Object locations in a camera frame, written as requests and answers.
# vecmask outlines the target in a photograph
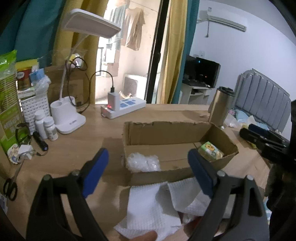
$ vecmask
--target lamp base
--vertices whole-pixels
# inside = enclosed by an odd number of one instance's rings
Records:
[[[85,116],[77,113],[76,107],[70,103],[69,97],[64,97],[50,104],[50,110],[58,132],[69,134],[86,122]]]

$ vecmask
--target lamp head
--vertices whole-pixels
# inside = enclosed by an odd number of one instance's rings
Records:
[[[76,33],[102,36],[109,39],[120,31],[116,24],[85,10],[75,8],[68,12],[62,22],[62,29]]]

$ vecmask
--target white wall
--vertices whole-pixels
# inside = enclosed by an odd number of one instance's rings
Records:
[[[296,37],[288,23],[269,0],[211,0],[249,12],[275,27],[296,45]]]
[[[144,10],[145,24],[142,26],[141,45],[138,51],[121,46],[118,76],[114,77],[114,86],[116,91],[122,90],[124,74],[147,76],[159,4],[160,0],[130,1],[130,9],[140,7]],[[110,87],[110,78],[97,77],[96,99],[107,96],[107,92],[110,90]]]
[[[205,51],[205,58],[221,64],[216,87],[235,88],[238,76],[249,69],[263,73],[296,99],[296,46],[279,30],[264,20],[241,9],[213,1],[200,1],[200,10],[208,7],[234,12],[248,20],[246,32],[210,22],[197,24],[190,55]],[[209,102],[213,99],[212,91]],[[291,122],[283,132],[290,137]]]

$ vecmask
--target white bottle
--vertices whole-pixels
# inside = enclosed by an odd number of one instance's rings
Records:
[[[51,141],[55,141],[59,137],[54,124],[54,119],[51,116],[44,118],[44,127],[48,139],[50,139]]]
[[[44,121],[44,118],[45,118],[44,111],[43,110],[37,110],[34,115],[35,115],[36,131],[40,134],[40,136],[43,139],[47,139],[47,135],[46,135],[45,128],[44,128],[44,125],[43,125],[43,121]]]

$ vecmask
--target television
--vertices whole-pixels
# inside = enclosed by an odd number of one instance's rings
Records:
[[[215,88],[221,65],[204,58],[187,55],[183,82],[193,86]]]

